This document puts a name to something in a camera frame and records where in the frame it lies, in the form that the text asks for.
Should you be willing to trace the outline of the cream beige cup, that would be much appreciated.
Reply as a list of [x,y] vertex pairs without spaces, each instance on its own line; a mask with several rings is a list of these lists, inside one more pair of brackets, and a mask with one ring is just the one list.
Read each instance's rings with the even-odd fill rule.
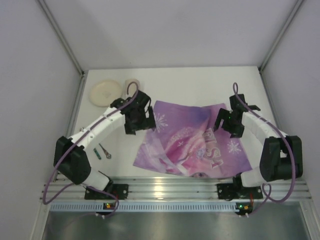
[[124,82],[123,97],[125,99],[132,97],[139,88],[140,82],[136,78],[127,79]]

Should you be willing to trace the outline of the purple Elsa placemat cloth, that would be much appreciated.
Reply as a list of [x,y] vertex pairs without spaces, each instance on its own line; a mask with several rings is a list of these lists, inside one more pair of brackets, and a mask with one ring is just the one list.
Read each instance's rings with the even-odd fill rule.
[[135,167],[163,174],[224,179],[252,169],[238,138],[214,124],[224,103],[185,106],[156,101],[155,129],[146,131]]

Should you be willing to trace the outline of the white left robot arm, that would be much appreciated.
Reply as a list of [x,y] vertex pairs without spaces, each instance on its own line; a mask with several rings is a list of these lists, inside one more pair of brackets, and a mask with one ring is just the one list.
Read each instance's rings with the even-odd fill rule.
[[60,137],[54,153],[55,169],[75,185],[108,191],[113,181],[91,167],[88,153],[120,127],[127,135],[155,129],[151,98],[146,93],[138,90],[132,97],[114,100],[89,126],[70,137]]

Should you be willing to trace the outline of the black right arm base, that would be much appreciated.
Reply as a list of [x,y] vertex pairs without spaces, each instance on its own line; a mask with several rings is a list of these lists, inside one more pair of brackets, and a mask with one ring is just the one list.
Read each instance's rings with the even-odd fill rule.
[[216,185],[220,200],[260,200],[263,199],[262,190],[256,187],[238,187],[233,183],[219,183]]

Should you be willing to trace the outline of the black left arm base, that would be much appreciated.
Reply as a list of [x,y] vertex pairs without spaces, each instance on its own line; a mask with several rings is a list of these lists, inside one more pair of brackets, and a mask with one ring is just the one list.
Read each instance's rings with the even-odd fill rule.
[[102,193],[101,190],[94,190],[92,187],[87,186],[85,188],[84,199],[85,200],[113,200],[114,198],[112,196],[114,196],[118,200],[125,200],[127,199],[129,194],[129,185],[114,183],[103,191],[108,194]]

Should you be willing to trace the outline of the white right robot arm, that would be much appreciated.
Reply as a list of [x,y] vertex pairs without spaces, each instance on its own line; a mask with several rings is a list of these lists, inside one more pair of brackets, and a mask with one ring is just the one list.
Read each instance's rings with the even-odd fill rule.
[[221,108],[218,112],[213,130],[221,127],[230,134],[230,138],[241,138],[244,130],[249,130],[262,144],[262,153],[257,167],[239,173],[235,178],[245,188],[258,187],[267,182],[290,180],[292,178],[292,151],[295,178],[303,175],[302,140],[290,136],[261,116],[261,109],[248,105],[243,94],[229,97],[231,110]]

